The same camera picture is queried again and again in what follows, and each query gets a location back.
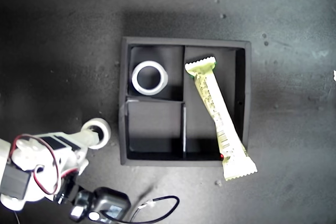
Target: white tape roll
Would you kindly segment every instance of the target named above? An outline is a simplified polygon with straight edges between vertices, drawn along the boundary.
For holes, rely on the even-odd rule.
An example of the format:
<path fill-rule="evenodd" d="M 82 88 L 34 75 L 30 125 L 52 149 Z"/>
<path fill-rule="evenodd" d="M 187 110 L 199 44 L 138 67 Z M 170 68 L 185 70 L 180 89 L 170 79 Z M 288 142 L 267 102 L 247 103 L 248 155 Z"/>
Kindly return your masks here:
<path fill-rule="evenodd" d="M 153 89 L 145 89 L 141 87 L 138 83 L 138 74 L 145 67 L 153 67 L 160 73 L 160 82 Z M 155 95 L 161 92 L 164 89 L 164 87 L 166 87 L 168 83 L 168 74 L 160 64 L 158 64 L 155 61 L 148 60 L 140 63 L 135 67 L 132 74 L 132 83 L 137 92 L 144 95 Z"/>

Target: black box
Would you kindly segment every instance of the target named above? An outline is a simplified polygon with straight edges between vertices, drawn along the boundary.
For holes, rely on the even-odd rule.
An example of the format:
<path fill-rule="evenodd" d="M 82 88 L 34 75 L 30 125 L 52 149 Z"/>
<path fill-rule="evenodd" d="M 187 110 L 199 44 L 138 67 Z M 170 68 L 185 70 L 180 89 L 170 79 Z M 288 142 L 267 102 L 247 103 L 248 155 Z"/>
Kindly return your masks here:
<path fill-rule="evenodd" d="M 184 65 L 216 58 L 214 74 L 247 148 L 251 45 L 246 41 L 124 37 L 119 136 L 122 165 L 221 166 L 215 124 Z M 132 85 L 133 69 L 153 60 L 168 74 L 167 86 L 145 96 Z"/>

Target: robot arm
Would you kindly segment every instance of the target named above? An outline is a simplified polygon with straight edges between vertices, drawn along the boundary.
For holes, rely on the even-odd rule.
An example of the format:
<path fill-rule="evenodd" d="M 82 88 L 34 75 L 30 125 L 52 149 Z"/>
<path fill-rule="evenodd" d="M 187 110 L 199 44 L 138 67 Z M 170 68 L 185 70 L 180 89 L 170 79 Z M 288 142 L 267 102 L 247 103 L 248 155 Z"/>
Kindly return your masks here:
<path fill-rule="evenodd" d="M 88 166 L 88 148 L 100 149 L 111 137 L 111 129 L 103 119 L 92 119 L 80 132 L 42 135 L 22 134 L 10 143 L 0 140 L 0 201 L 14 211 L 25 202 L 45 198 L 58 204 L 71 202 L 70 218 L 83 218 L 111 223 L 98 213 L 108 210 L 112 217 L 122 218 L 131 204 L 126 194 L 109 188 L 90 192 L 76 184 L 77 176 Z"/>

